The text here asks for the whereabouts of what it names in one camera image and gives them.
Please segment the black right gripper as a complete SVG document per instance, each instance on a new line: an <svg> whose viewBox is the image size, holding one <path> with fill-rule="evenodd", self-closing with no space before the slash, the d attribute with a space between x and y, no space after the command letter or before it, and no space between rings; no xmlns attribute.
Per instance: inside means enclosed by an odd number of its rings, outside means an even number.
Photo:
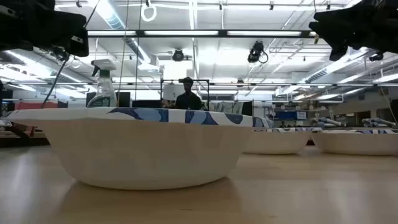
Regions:
<svg viewBox="0 0 398 224"><path fill-rule="evenodd" d="M309 28L320 37L336 37L331 40L330 60L337 61L346 54L348 47L360 49L371 46L373 0L359 0L350 7L316 12Z"/></svg>

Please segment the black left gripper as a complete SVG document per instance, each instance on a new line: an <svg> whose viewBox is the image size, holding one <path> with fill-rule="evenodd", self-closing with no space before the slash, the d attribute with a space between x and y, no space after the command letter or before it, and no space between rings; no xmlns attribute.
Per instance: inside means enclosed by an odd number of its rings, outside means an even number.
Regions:
<svg viewBox="0 0 398 224"><path fill-rule="evenodd" d="M62 47L79 57L88 56L87 18L55 10L55 0L30 0L30 38L36 47Z"/></svg>

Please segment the blue patterned paper bowl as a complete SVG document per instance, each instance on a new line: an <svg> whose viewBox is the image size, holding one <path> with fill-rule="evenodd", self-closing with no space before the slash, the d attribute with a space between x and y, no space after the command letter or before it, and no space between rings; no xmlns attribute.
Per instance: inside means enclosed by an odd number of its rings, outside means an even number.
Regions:
<svg viewBox="0 0 398 224"><path fill-rule="evenodd" d="M246 154L298 154L305 149L315 132L322 128L255 129L243 150Z"/></svg>
<svg viewBox="0 0 398 224"><path fill-rule="evenodd" d="M226 177L265 118L165 108L15 110L6 120L37 127L62 167L88 185L177 189Z"/></svg>
<svg viewBox="0 0 398 224"><path fill-rule="evenodd" d="M360 156L398 154L398 129L324 130L312 134L316 147L326 153Z"/></svg>

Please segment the green label spray bottle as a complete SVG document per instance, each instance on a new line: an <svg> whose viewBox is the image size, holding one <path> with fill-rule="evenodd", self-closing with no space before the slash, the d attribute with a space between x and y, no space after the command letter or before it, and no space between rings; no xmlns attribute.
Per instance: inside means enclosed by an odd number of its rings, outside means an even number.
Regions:
<svg viewBox="0 0 398 224"><path fill-rule="evenodd" d="M97 78L97 92L88 102L87 107L116 107L117 97L111 78L111 72L116 69L116 66L110 59L93 60L91 64L94 66L92 77L97 74L99 76Z"/></svg>

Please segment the red cloth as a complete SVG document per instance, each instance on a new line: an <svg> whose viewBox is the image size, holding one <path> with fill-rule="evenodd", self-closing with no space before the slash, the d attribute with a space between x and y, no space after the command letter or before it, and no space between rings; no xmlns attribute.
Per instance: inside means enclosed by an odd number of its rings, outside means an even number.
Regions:
<svg viewBox="0 0 398 224"><path fill-rule="evenodd" d="M15 103L15 110L31 110L31 109L41 109L41 108L58 108L58 103L46 102L43 105L42 102L26 102L19 101Z"/></svg>

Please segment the blue storage bin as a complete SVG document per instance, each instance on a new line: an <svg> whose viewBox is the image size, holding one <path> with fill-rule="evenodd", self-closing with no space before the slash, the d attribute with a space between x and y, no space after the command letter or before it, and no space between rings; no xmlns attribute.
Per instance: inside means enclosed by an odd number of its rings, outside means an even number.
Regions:
<svg viewBox="0 0 398 224"><path fill-rule="evenodd" d="M306 111L276 111L275 119L278 120L306 120Z"/></svg>

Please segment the leaf patterned cloth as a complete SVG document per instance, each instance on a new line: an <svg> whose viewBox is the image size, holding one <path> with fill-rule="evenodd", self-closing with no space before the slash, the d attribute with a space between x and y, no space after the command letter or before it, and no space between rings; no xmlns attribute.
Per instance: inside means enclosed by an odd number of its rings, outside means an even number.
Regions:
<svg viewBox="0 0 398 224"><path fill-rule="evenodd" d="M230 113L230 114L242 114L243 113L243 102L238 101L221 101L214 102L211 101L208 107L209 111L220 112L220 113Z"/></svg>

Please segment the person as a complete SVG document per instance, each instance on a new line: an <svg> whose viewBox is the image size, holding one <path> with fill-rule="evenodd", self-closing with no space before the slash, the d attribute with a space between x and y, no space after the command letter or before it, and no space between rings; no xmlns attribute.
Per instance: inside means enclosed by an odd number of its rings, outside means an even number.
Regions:
<svg viewBox="0 0 398 224"><path fill-rule="evenodd" d="M182 79L185 92L178 95L175 107L181 110L201 110L201 99L192 92L193 80L189 77Z"/></svg>

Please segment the silver ceiling air duct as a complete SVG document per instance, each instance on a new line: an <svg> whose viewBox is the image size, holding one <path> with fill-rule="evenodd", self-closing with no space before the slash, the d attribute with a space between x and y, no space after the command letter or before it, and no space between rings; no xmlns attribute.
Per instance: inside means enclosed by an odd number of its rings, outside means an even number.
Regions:
<svg viewBox="0 0 398 224"><path fill-rule="evenodd" d="M123 42L138 56L141 63L149 63L150 57L139 46L138 41L124 36L125 23L118 16L109 0L87 0L90 6L96 7L96 12L103 18L112 30L121 30Z"/></svg>

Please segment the black frame-mounted device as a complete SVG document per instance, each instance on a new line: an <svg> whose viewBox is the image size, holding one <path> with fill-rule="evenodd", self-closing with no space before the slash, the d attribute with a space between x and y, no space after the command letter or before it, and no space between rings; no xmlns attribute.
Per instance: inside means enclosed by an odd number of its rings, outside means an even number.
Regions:
<svg viewBox="0 0 398 224"><path fill-rule="evenodd" d="M269 60L268 54L265 52L264 44L261 40L257 40L249 51L249 63L267 63Z"/></svg>

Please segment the black aluminium rig frame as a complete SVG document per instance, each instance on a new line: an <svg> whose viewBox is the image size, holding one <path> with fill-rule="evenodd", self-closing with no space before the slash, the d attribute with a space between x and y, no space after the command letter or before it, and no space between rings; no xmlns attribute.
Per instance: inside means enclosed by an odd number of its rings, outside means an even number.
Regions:
<svg viewBox="0 0 398 224"><path fill-rule="evenodd" d="M110 35L97 35L92 34L93 32L100 32L97 30L89 30L89 37L109 37ZM309 30L133 30L133 35L127 35L126 37L138 37L139 39L145 38L171 38L171 37L206 37L206 38L249 38L249 37L265 37L265 38L311 38L315 37L315 32ZM122 37L122 35L115 35L110 37ZM145 82L120 82L121 86L133 86L133 85L160 85L160 92L163 91L164 82L176 82L182 83L182 79L161 79L159 82L145 83ZM209 80L194 80L199 84L205 82L207 89L210 94L210 86L288 86L295 85L289 83L220 83L210 82ZM31 136L26 132L14 127L12 122L18 123L25 126L38 127L40 126L39 121L72 121L82 119L115 119L115 120L135 120L141 119L139 116L133 115L139 108L125 108L125 107L101 107L101 108L45 108L45 109L31 109L31 110L15 110L9 112L5 117L0 118L5 127L9 128L9 131L19 137L23 142L23 145L28 145L31 142ZM186 123L185 112L173 112L172 109L160 109L160 108L144 108L144 112L149 110L161 110L159 119L150 119L151 121L160 122L172 122L172 123ZM203 124L209 125L222 125L222 126L239 126L239 127L252 127L254 128L265 128L266 122L260 121L265 118L246 118L246 115L233 115L233 116L245 116L242 118L243 121L235 123L230 120L228 116L223 113L218 113L212 120L210 115L210 122L204 121Z"/></svg>

